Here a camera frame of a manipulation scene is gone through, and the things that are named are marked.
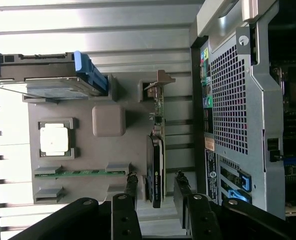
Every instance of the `perforated metal panel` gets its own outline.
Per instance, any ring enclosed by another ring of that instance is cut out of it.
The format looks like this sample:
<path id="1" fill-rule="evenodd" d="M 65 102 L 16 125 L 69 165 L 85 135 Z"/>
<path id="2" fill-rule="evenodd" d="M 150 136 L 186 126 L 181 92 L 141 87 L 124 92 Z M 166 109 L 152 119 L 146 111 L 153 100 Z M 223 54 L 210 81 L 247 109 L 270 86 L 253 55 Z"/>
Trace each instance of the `perforated metal panel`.
<path id="1" fill-rule="evenodd" d="M 215 143 L 247 155 L 244 69 L 236 45 L 211 63 Z"/>

